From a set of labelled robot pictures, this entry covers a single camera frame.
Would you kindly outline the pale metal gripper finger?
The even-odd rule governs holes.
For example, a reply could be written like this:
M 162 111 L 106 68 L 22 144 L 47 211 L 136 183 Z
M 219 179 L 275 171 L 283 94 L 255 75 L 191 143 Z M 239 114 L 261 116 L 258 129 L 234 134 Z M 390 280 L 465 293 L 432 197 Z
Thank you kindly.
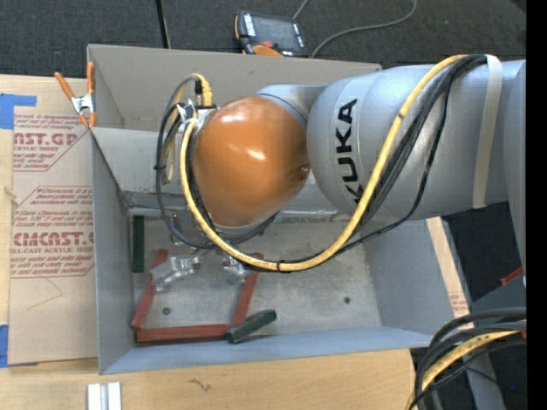
M 246 280 L 250 271 L 237 259 L 226 255 L 222 262 L 222 268 L 226 274 L 228 284 L 239 284 Z
M 164 262 L 150 270 L 152 284 L 158 291 L 169 290 L 175 281 L 184 279 L 198 272 L 198 258 L 170 255 Z

